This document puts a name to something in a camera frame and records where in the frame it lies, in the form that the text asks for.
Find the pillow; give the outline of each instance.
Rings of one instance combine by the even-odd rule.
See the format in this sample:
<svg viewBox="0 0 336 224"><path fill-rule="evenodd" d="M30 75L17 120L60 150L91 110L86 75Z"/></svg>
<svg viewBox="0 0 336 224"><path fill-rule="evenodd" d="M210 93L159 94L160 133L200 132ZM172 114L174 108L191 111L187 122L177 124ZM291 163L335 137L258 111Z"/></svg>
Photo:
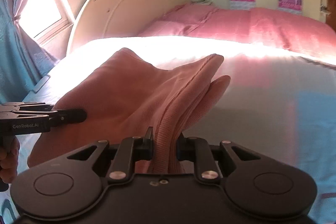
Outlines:
<svg viewBox="0 0 336 224"><path fill-rule="evenodd" d="M161 20L197 24L206 21L217 10L218 8L212 5L186 4L175 7Z"/></svg>
<svg viewBox="0 0 336 224"><path fill-rule="evenodd" d="M158 37L169 35L184 36L189 34L196 27L197 25L194 24L157 20L153 22L147 29L142 31L138 36L139 37Z"/></svg>

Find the window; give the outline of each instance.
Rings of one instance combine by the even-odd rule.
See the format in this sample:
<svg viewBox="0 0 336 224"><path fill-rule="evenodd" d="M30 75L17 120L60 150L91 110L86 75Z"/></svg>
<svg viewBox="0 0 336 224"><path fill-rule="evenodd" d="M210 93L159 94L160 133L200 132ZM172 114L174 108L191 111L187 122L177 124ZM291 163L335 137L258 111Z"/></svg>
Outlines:
<svg viewBox="0 0 336 224"><path fill-rule="evenodd" d="M61 30L73 24L73 15L64 0L28 0L20 17L20 26L43 46Z"/></svg>

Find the pink fabric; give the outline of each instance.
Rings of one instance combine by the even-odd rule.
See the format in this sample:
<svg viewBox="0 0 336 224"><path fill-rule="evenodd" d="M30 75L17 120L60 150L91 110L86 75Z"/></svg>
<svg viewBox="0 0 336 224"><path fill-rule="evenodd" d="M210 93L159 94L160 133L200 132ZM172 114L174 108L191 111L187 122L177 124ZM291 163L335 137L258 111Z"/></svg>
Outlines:
<svg viewBox="0 0 336 224"><path fill-rule="evenodd" d="M250 11L218 10L188 36L249 43Z"/></svg>
<svg viewBox="0 0 336 224"><path fill-rule="evenodd" d="M157 20L146 30L141 32L139 37L159 37L163 35L185 36L197 27L195 24Z"/></svg>
<svg viewBox="0 0 336 224"><path fill-rule="evenodd" d="M218 9L212 5L187 4L177 6L160 20L198 24L207 20L216 10Z"/></svg>
<svg viewBox="0 0 336 224"><path fill-rule="evenodd" d="M320 21L265 8L211 9L212 6L196 4L178 6L161 20L193 22L195 28L184 34L189 37L259 44L321 59L336 57L336 33ZM167 28L160 32L173 32ZM155 32L155 28L145 31L146 36L155 36Z"/></svg>
<svg viewBox="0 0 336 224"><path fill-rule="evenodd" d="M175 143L180 132L207 113L230 83L229 76L211 82L223 62L212 54L172 70L154 67L123 48L80 85L64 95L55 109L84 108L83 123L42 134L28 158L29 167L91 142L144 136L153 126L155 154L139 162L137 172L181 172Z"/></svg>

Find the window frame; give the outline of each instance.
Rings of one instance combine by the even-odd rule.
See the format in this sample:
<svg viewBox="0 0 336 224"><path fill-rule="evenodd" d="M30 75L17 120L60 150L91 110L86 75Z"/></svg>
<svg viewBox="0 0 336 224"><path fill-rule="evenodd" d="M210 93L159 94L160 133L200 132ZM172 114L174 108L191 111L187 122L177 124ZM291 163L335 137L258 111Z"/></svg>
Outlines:
<svg viewBox="0 0 336 224"><path fill-rule="evenodd" d="M56 35L62 32L64 29L73 25L74 21L67 12L62 0L55 0L58 11L61 15L61 19L50 25L45 30L41 31L34 37L34 40L42 47L47 44L49 40L53 39Z"/></svg>

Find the pink towel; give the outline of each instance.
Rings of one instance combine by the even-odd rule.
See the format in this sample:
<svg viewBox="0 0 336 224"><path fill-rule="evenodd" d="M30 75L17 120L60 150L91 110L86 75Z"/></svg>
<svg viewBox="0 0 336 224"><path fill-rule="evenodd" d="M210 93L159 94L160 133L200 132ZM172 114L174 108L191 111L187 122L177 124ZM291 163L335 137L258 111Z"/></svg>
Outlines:
<svg viewBox="0 0 336 224"><path fill-rule="evenodd" d="M137 164L136 171L181 172L175 142L228 87L229 76L211 82L222 62L222 56L212 54L162 70L127 48L119 50L56 103L54 109L84 108L87 119L42 134L28 158L29 167L100 139L120 143L126 137L144 136L153 126L153 159Z"/></svg>

